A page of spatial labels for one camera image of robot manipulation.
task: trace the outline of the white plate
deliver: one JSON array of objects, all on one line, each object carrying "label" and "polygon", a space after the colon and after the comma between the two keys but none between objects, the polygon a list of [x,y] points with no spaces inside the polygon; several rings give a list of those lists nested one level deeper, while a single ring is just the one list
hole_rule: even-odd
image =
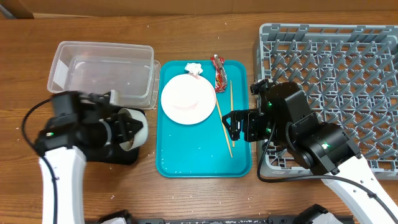
[{"label": "white plate", "polygon": [[[189,76],[195,79],[195,82],[194,84],[192,84],[192,87],[190,89],[185,87],[176,87],[177,84],[178,86],[186,86],[186,83],[183,84],[180,83],[180,81],[183,82],[184,80],[189,80],[189,82],[191,82],[190,78],[181,78],[181,76]],[[197,91],[197,101],[195,101],[195,93],[192,93],[193,91]],[[182,98],[179,97],[179,95],[187,95],[193,97],[190,101],[187,100],[188,97]],[[184,102],[176,103],[176,97],[178,99],[183,99]],[[211,83],[206,78],[203,78],[201,76],[195,78],[189,74],[178,75],[172,78],[164,87],[160,103],[162,104],[164,113],[171,120],[179,124],[197,124],[205,120],[213,112],[216,105],[216,92],[213,85],[211,85]]]}]

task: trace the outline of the wooden stick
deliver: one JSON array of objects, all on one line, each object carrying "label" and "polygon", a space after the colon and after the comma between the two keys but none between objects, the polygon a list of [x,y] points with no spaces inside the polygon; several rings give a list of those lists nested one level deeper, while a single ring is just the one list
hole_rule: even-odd
[{"label": "wooden stick", "polygon": [[[230,81],[229,85],[231,86],[231,111],[234,110],[234,97],[232,94],[232,80]],[[235,141],[232,141],[232,147],[235,147]]]},{"label": "wooden stick", "polygon": [[219,106],[219,104],[218,104],[217,98],[216,98],[216,104],[217,104],[217,108],[218,108],[218,114],[220,115],[221,125],[223,126],[226,144],[228,145],[229,154],[231,155],[231,158],[232,158],[231,146],[229,145],[228,135],[226,134],[225,126],[224,126],[224,124],[223,124],[223,116],[221,115],[221,110],[220,110],[220,106]]}]

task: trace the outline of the green light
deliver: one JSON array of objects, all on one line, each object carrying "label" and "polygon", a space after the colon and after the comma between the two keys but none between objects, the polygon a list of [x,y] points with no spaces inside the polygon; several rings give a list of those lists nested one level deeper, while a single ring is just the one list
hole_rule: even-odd
[{"label": "green light", "polygon": [[327,143],[323,143],[323,144],[322,144],[322,148],[323,148],[323,149],[327,149],[328,147],[329,147],[329,145],[328,145]]}]

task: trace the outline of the white sticker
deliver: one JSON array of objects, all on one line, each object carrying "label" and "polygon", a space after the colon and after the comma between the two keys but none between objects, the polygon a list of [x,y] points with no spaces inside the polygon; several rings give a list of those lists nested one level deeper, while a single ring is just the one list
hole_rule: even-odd
[{"label": "white sticker", "polygon": [[53,82],[55,82],[61,88],[65,86],[68,70],[69,68],[67,67],[67,65],[65,65],[65,63],[63,63],[61,60],[58,60],[57,68],[55,69],[54,73]]}]

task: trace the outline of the transparent plastic bin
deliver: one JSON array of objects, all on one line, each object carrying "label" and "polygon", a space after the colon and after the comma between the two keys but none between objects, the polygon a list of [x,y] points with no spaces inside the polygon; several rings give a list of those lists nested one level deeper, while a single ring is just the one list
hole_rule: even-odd
[{"label": "transparent plastic bin", "polygon": [[159,72],[151,46],[64,41],[55,53],[47,89],[99,94],[117,90],[121,106],[153,109]]}]

